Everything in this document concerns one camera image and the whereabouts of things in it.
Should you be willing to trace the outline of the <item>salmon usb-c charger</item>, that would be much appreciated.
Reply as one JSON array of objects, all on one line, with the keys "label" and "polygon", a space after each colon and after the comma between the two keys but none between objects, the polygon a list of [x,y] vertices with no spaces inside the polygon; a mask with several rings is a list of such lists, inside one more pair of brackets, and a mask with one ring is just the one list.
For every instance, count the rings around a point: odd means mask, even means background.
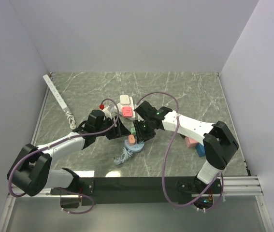
[{"label": "salmon usb-c charger", "polygon": [[135,143],[136,143],[136,140],[135,140],[134,135],[133,135],[133,134],[130,134],[130,135],[128,136],[128,144],[129,144],[130,146],[132,146],[132,145],[134,145]]}]

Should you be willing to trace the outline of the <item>green charger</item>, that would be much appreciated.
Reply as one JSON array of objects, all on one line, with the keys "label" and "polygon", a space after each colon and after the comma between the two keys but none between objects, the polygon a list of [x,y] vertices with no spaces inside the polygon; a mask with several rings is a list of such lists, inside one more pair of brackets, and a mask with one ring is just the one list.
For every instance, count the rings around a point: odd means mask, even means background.
[{"label": "green charger", "polygon": [[130,129],[130,133],[131,133],[132,135],[136,136],[135,128],[131,128],[131,129]]}]

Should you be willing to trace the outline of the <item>round blue power hub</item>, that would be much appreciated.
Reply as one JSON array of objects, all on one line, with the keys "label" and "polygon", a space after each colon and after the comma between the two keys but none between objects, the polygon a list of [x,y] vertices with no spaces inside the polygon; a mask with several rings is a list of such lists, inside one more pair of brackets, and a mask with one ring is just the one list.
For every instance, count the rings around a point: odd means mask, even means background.
[{"label": "round blue power hub", "polygon": [[130,159],[133,154],[139,153],[144,148],[144,142],[135,143],[130,145],[128,139],[124,140],[124,146],[122,149],[122,154],[120,157],[115,157],[113,159],[115,165],[120,165],[126,160]]}]

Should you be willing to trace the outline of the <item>pink cube socket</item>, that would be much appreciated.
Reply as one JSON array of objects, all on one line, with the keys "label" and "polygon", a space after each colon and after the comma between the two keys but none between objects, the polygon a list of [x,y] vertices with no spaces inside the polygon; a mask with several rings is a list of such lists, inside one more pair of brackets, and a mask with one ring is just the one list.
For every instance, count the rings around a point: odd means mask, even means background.
[{"label": "pink cube socket", "polygon": [[193,148],[195,147],[198,142],[190,137],[185,137],[185,142],[188,148]]}]

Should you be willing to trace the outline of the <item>long white power strip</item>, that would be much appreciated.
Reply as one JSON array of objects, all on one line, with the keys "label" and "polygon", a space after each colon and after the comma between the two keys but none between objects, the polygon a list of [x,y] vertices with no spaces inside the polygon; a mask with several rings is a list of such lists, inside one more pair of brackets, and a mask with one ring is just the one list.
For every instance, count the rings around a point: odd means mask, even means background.
[{"label": "long white power strip", "polygon": [[64,99],[62,98],[62,96],[60,95],[57,88],[55,87],[52,80],[50,79],[50,77],[47,74],[43,76],[43,79],[46,82],[49,90],[55,97],[56,101],[58,102],[59,106],[61,107],[62,111],[64,112],[64,114],[68,120],[70,129],[74,130],[76,128],[76,121],[75,121],[74,116],[72,115],[70,109],[68,108],[67,104],[65,103]]}]

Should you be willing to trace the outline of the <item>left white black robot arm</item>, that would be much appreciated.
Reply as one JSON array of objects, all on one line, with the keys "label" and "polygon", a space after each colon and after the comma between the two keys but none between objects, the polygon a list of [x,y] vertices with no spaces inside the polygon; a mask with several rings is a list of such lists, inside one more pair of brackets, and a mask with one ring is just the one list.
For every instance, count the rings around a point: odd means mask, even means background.
[{"label": "left white black robot arm", "polygon": [[53,158],[61,158],[83,150],[97,137],[117,139],[130,135],[118,116],[88,119],[68,135],[42,146],[27,144],[22,147],[7,173],[8,190],[14,197],[35,196],[45,188]]}]

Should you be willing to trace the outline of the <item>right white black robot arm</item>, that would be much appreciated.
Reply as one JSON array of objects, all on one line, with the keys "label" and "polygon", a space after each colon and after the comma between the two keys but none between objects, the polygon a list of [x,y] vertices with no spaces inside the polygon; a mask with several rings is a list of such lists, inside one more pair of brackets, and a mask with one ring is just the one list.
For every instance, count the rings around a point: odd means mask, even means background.
[{"label": "right white black robot arm", "polygon": [[202,122],[162,107],[145,113],[141,120],[133,122],[138,142],[146,142],[156,135],[156,130],[172,131],[191,138],[205,150],[206,161],[194,181],[196,191],[205,193],[211,181],[225,170],[239,145],[226,123]]}]

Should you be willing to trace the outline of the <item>pink square plug adapter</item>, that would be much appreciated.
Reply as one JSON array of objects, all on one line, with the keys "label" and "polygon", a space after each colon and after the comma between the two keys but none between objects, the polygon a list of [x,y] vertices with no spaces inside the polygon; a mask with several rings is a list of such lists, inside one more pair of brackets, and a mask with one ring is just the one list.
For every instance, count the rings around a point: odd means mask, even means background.
[{"label": "pink square plug adapter", "polygon": [[130,106],[122,106],[121,113],[124,118],[133,117],[133,109]]}]

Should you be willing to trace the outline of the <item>white square plug adapter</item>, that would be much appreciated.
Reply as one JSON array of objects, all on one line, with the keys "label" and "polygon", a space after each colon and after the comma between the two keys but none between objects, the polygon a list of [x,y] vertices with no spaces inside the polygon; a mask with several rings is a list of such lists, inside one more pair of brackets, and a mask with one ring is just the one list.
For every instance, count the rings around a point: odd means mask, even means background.
[{"label": "white square plug adapter", "polygon": [[130,105],[130,97],[128,95],[120,95],[119,99],[122,105]]}]

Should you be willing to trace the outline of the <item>blue cube socket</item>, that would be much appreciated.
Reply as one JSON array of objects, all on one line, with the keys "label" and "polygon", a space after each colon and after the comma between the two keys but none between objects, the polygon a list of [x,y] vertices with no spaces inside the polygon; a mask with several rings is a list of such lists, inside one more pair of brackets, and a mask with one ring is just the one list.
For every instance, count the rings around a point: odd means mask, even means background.
[{"label": "blue cube socket", "polygon": [[199,157],[205,157],[206,154],[205,154],[205,148],[202,144],[198,143],[196,146],[195,146],[195,149],[197,151],[197,154]]}]

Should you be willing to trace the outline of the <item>white flat power strip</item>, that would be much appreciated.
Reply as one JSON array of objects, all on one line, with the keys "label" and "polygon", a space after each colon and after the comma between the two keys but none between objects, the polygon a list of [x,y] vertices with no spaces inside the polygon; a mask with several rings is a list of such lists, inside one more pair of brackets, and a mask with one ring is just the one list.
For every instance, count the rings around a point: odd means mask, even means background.
[{"label": "white flat power strip", "polygon": [[136,113],[134,111],[133,99],[129,95],[120,95],[119,103],[117,104],[119,114],[131,121],[136,119]]}]

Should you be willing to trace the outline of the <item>black mounting base bar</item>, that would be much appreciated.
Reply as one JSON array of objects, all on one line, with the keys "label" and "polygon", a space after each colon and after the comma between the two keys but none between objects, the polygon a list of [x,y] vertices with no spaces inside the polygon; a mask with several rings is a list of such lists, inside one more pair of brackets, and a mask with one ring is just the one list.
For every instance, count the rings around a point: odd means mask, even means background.
[{"label": "black mounting base bar", "polygon": [[[166,192],[174,203],[188,203],[205,188],[193,176],[165,177]],[[80,177],[78,185],[67,190],[90,196],[96,204],[167,202],[160,177]]]}]

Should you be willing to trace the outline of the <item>aluminium rail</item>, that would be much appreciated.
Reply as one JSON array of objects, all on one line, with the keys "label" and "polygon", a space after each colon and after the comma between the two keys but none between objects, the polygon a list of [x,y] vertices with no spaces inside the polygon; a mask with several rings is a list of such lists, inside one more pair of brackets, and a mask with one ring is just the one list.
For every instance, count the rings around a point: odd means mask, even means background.
[{"label": "aluminium rail", "polygon": [[[225,196],[262,196],[263,191],[260,182],[256,176],[225,176],[224,179],[224,195]],[[12,191],[16,195],[23,194],[23,191],[12,184]],[[60,195],[51,194],[50,188],[41,190],[36,198],[60,197]]]}]

